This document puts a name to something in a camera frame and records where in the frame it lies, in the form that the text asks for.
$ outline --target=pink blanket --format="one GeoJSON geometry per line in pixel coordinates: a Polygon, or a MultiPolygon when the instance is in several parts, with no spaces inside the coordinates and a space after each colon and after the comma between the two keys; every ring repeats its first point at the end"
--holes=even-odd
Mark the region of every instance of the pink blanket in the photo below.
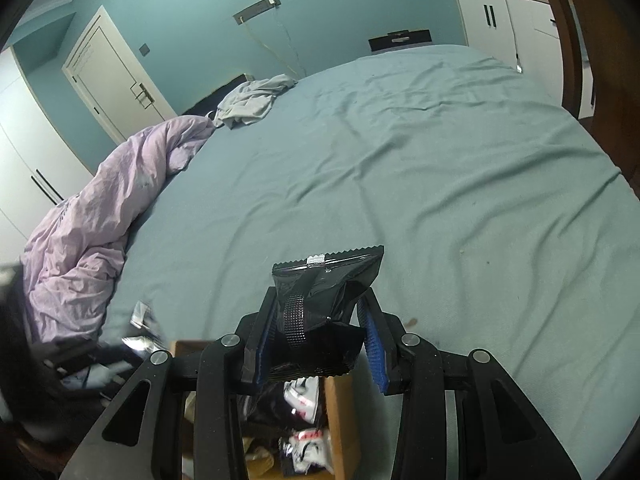
{"type": "Polygon", "coordinates": [[[22,256],[34,340],[97,332],[124,266],[129,226],[213,129],[196,116],[146,128],[119,145],[79,194],[49,211],[22,256]]]}

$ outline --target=crumpled cloth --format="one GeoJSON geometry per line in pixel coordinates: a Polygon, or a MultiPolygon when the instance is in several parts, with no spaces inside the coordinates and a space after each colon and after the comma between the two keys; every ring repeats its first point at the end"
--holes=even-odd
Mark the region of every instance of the crumpled cloth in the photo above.
{"type": "Polygon", "coordinates": [[[124,266],[131,223],[213,130],[210,119],[196,116],[150,126],[113,150],[80,193],[47,213],[21,258],[34,341],[98,331],[124,266]]]}
{"type": "Polygon", "coordinates": [[[276,97],[297,83],[286,74],[271,79],[247,81],[229,92],[216,110],[213,124],[216,128],[234,123],[252,124],[269,113],[276,97]]]}

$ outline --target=ceiling molding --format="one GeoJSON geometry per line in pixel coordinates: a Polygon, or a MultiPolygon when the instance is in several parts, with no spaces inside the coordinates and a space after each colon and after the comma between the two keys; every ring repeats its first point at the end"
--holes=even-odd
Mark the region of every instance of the ceiling molding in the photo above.
{"type": "Polygon", "coordinates": [[[25,24],[26,22],[28,22],[29,20],[32,20],[33,18],[37,18],[38,16],[43,15],[45,12],[49,12],[50,10],[53,10],[57,7],[61,7],[63,5],[69,4],[72,1],[73,0],[51,0],[46,4],[35,7],[34,9],[29,8],[27,9],[27,12],[24,13],[24,16],[18,22],[18,26],[25,24]]]}

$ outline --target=open cardboard box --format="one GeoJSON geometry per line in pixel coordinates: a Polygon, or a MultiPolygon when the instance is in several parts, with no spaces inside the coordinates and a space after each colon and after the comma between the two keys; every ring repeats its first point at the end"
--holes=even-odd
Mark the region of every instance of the open cardboard box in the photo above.
{"type": "MultiPolygon", "coordinates": [[[[187,355],[203,350],[210,341],[179,340],[171,343],[170,352],[174,356],[187,355]]],[[[314,480],[350,480],[360,462],[360,437],[353,407],[352,377],[324,378],[324,402],[331,433],[331,454],[334,463],[334,474],[321,471],[306,475],[314,480]]],[[[183,455],[193,456],[193,425],[183,419],[182,450],[183,455]]],[[[280,480],[284,478],[279,464],[260,476],[264,480],[280,480]]]]}

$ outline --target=green bed sheet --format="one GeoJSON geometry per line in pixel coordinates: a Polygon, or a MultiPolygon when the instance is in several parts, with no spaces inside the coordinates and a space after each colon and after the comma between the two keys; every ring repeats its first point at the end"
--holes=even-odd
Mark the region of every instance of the green bed sheet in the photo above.
{"type": "MultiPolygon", "coordinates": [[[[383,310],[491,351],[596,478],[640,414],[640,203],[542,88],[466,47],[337,66],[215,131],[140,219],[102,339],[137,301],[167,339],[218,338],[275,262],[376,244],[383,310]]],[[[388,478],[400,399],[367,373],[358,474],[388,478]]]]}

